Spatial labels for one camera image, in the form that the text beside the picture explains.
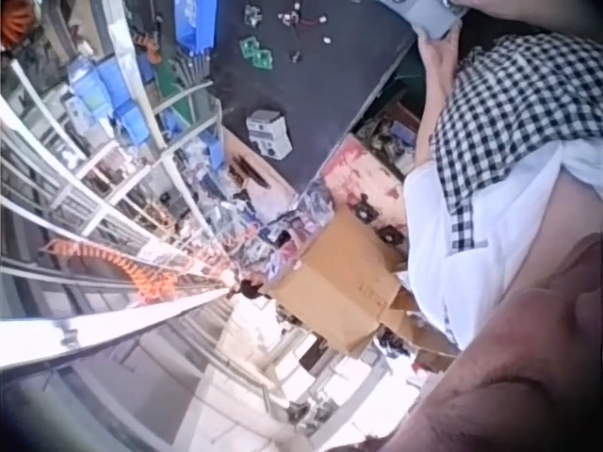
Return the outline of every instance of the cardboard box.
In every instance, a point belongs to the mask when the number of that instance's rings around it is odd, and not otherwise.
[[[393,333],[416,348],[443,356],[456,356],[458,348],[447,337],[431,325],[418,325],[416,319],[408,315],[409,311],[388,309],[381,321]]]
[[[419,309],[394,274],[401,260],[370,227],[342,209],[269,292],[330,347],[352,358],[362,355],[382,323],[415,347],[456,355],[444,334],[407,315]]]

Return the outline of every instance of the orange cable chain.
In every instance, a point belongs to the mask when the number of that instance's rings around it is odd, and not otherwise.
[[[117,253],[106,250],[90,243],[77,243],[71,240],[56,238],[42,251],[61,256],[97,257],[121,269],[139,290],[145,303],[157,299],[169,299],[176,291],[178,277],[174,273],[164,271],[156,277],[152,276],[152,269]]]

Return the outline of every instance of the black and white checkered shirt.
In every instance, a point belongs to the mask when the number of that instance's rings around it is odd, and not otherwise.
[[[464,60],[432,135],[451,252],[476,247],[472,195],[550,141],[603,137],[603,45],[511,36]]]

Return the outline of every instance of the black table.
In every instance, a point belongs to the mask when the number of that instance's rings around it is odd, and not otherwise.
[[[277,17],[293,9],[292,0],[221,0],[217,45],[212,60],[213,91],[222,100],[223,124],[250,145],[245,119],[259,108],[285,114],[293,152],[267,161],[303,191],[378,94],[415,41],[399,16],[374,0],[301,1],[301,16],[326,24],[299,27],[299,40]],[[257,28],[244,23],[250,4],[262,9]],[[256,69],[240,52],[239,41],[256,36],[271,50],[271,71]],[[331,38],[324,44],[323,36]],[[289,53],[301,49],[294,64]]]

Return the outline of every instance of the box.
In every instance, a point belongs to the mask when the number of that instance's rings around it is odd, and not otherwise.
[[[416,319],[403,309],[388,309],[383,313],[381,321],[397,336],[419,350],[449,357],[459,354],[458,348],[442,332],[429,324],[418,325]]]
[[[358,358],[399,292],[392,272],[400,259],[349,210],[338,210],[269,292],[330,347]]]
[[[175,0],[173,5],[176,41],[193,55],[213,49],[218,1]]]

